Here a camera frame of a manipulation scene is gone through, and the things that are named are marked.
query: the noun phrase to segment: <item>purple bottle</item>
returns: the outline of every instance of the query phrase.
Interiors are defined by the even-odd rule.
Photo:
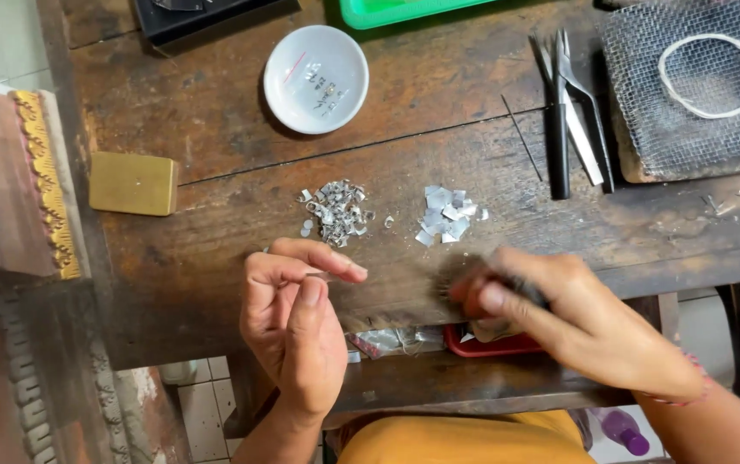
[[[619,408],[588,408],[602,425],[607,438],[627,448],[634,456],[644,456],[650,450],[648,438],[644,438],[636,419]]]

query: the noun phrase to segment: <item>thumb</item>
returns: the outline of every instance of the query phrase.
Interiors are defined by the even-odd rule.
[[[587,336],[580,329],[496,281],[491,281],[482,288],[478,294],[478,303],[490,315],[506,317],[518,324],[546,352],[557,358],[560,354],[565,354],[562,353],[562,346],[571,345]]]
[[[301,281],[286,322],[287,355],[302,360],[318,351],[328,293],[327,284],[319,278]]]

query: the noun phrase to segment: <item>hand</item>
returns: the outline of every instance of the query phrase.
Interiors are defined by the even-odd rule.
[[[508,290],[487,268],[473,270],[450,290],[470,317],[507,317],[559,363],[606,385],[666,400],[693,400],[704,379],[682,352],[574,255],[535,256],[499,248],[491,258],[527,279],[550,301],[550,311]]]
[[[358,283],[366,269],[328,245],[279,238],[244,265],[241,334],[294,412],[321,419],[333,407],[347,369],[347,344],[327,283],[330,272]]]

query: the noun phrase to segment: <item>red line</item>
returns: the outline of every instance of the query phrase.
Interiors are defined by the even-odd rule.
[[[301,54],[301,56],[298,58],[298,61],[293,64],[292,69],[290,69],[290,73],[284,78],[284,83],[286,83],[286,79],[290,79],[290,76],[292,76],[292,72],[295,71],[295,67],[298,66],[298,64],[301,62],[301,59],[304,58],[304,55],[306,55],[307,52],[304,52]]]

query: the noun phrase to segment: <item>yellow shirt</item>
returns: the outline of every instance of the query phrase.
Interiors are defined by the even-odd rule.
[[[396,416],[347,443],[338,464],[595,464],[564,410],[498,418]]]

